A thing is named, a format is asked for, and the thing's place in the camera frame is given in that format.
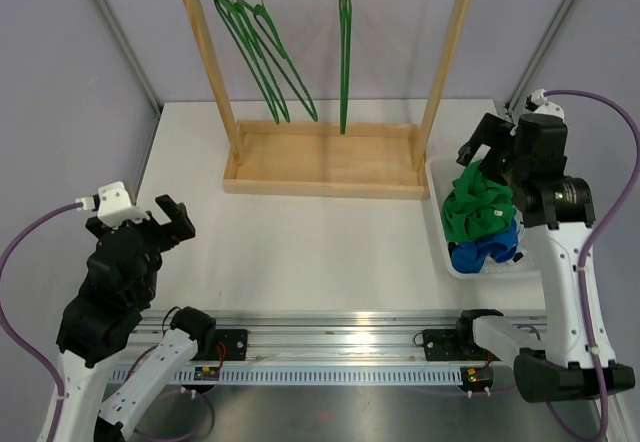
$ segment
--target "clothing pile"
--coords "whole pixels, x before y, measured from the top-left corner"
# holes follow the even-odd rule
[[[480,272],[487,257],[507,262],[518,250],[513,192],[482,175],[480,162],[469,164],[453,181],[442,206],[451,263],[463,274]]]

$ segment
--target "white table surface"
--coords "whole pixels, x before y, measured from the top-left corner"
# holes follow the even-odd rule
[[[419,123],[424,106],[423,100],[352,101],[350,120]],[[233,108],[236,118],[269,118],[263,102]],[[299,104],[290,110],[292,118],[306,120]],[[491,100],[442,101],[428,154],[455,156],[488,111],[494,111]],[[339,103],[320,102],[318,112],[337,120]],[[153,309],[544,309],[539,279],[472,282],[450,275],[436,245],[430,200],[225,194],[228,150],[214,103],[165,106],[138,200],[156,216],[157,195],[185,202],[197,235],[164,255]]]

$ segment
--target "cable connector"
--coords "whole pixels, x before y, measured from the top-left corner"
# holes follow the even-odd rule
[[[127,190],[124,182],[114,182],[100,187],[98,196],[98,219],[114,230],[126,221],[139,224],[150,217],[136,205],[135,198]]]
[[[525,101],[525,108],[531,112],[534,112],[537,108],[543,106],[549,102],[549,99],[544,95],[547,91],[544,89],[538,89],[531,93]]]
[[[98,194],[90,195],[89,197],[80,197],[79,199],[76,199],[76,203],[82,204],[82,207],[78,207],[78,209],[76,209],[78,212],[83,212],[85,210],[95,212],[98,210],[98,206],[100,205],[100,198],[98,197]]]

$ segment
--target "wooden pole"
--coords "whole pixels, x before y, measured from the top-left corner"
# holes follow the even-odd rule
[[[244,147],[242,146],[242,137],[236,124],[236,119],[231,109],[231,102],[229,101],[229,95],[227,94],[227,88],[224,85],[224,79],[220,72],[220,66],[218,64],[218,58],[216,57],[216,51],[213,48],[213,42],[211,40],[211,34],[209,33],[209,27],[204,17],[204,11],[202,9],[202,3],[200,0],[182,0],[184,7],[189,16],[191,22],[191,28],[193,29],[193,35],[196,38],[198,49],[200,50],[200,56],[204,63],[205,71],[207,72],[207,78],[211,85],[211,90],[216,98],[216,104],[220,111],[220,117],[224,124],[224,130],[227,132],[229,143],[231,144],[231,151],[236,159],[237,165],[242,165],[244,162]]]
[[[455,0],[453,4],[453,10],[451,11],[451,18],[449,19],[449,26],[447,28],[447,34],[442,45],[442,52],[440,53],[440,60],[436,73],[433,76],[433,82],[431,83],[431,90],[429,91],[429,100],[427,101],[427,107],[422,117],[422,124],[418,135],[414,140],[412,164],[414,170],[418,170],[422,164],[424,164],[425,151],[427,147],[427,141],[433,128],[433,121],[436,118],[438,112],[438,106],[444,93],[445,85],[447,84],[447,78],[453,64],[453,58],[456,54],[456,48],[458,47],[458,40],[464,27],[464,21],[469,12],[471,6],[471,0]]]

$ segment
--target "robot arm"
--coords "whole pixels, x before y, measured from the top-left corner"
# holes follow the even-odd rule
[[[522,212],[532,256],[541,268],[548,337],[545,344],[511,326],[495,311],[468,311],[458,324],[459,340],[482,347],[513,368],[528,402],[589,399],[598,395],[592,355],[604,368],[607,391],[633,388],[633,369],[616,362],[602,320],[592,254],[584,267],[595,347],[587,341],[578,281],[578,254],[595,214],[588,184],[564,174],[567,127],[564,112],[534,92],[516,126],[486,114],[458,153],[468,165],[481,145],[490,147],[480,170],[508,185]]]
[[[167,195],[156,198],[170,218],[160,225],[150,212],[136,206],[122,182],[101,187],[96,196],[78,202],[84,209],[97,210],[86,227],[98,242],[79,293],[64,310],[56,341],[66,397],[54,441],[121,442],[130,438],[179,367],[195,355],[213,351],[216,322],[191,307],[177,312],[155,351],[101,404],[107,380],[142,318],[141,311],[155,297],[161,253],[195,237],[195,229],[184,205]],[[47,440],[57,403],[54,391],[39,441]]]

